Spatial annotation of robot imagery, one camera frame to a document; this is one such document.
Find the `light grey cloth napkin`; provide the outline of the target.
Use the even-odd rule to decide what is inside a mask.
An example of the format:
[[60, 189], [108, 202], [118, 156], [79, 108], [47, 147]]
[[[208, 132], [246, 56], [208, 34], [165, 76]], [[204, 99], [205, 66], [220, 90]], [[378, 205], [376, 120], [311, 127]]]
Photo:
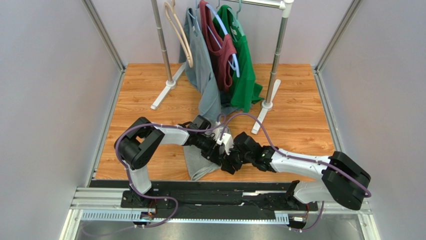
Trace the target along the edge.
[[[219, 135], [222, 133], [222, 131], [224, 131], [224, 135], [230, 135], [231, 131], [229, 130], [228, 127], [223, 128], [223, 126], [221, 126], [221, 122], [211, 122], [212, 123], [212, 127], [210, 128], [210, 131], [206, 131], [205, 133], [207, 135], [213, 133], [213, 135], [215, 136], [216, 139], [216, 143], [217, 143], [217, 139], [219, 138]], [[222, 145], [219, 145], [220, 147], [220, 153], [224, 154], [226, 153], [225, 147]], [[198, 149], [195, 146], [185, 146], [183, 145], [183, 152], [184, 152], [184, 158], [185, 158], [185, 163], [186, 163], [186, 167], [187, 167], [187, 171], [189, 174], [189, 177], [192, 181], [198, 181], [201, 178], [203, 178], [205, 175], [212, 173], [218, 169], [221, 168], [221, 166], [207, 160], [206, 158], [204, 158], [201, 155], [201, 150]]]

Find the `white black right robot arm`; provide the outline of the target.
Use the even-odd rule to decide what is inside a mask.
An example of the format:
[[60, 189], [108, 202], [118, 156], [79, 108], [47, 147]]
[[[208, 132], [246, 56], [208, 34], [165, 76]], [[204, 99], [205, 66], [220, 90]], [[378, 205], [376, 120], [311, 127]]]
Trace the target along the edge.
[[311, 178], [295, 180], [287, 193], [298, 202], [332, 201], [350, 210], [360, 210], [370, 197], [371, 176], [348, 155], [335, 151], [331, 156], [294, 153], [271, 145], [261, 146], [245, 132], [236, 137], [219, 135], [217, 145], [224, 149], [219, 157], [223, 171], [234, 174], [243, 164], [262, 172], [292, 173]]

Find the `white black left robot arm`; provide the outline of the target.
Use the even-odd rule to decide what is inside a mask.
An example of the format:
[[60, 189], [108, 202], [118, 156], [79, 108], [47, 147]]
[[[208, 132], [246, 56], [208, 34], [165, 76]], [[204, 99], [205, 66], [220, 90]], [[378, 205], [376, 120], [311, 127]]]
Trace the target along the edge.
[[195, 146], [205, 159], [221, 166], [221, 155], [230, 154], [233, 144], [233, 137], [223, 123], [212, 123], [201, 115], [177, 125], [140, 117], [116, 140], [114, 149], [126, 171], [129, 187], [144, 197], [152, 188], [147, 165], [159, 146]]

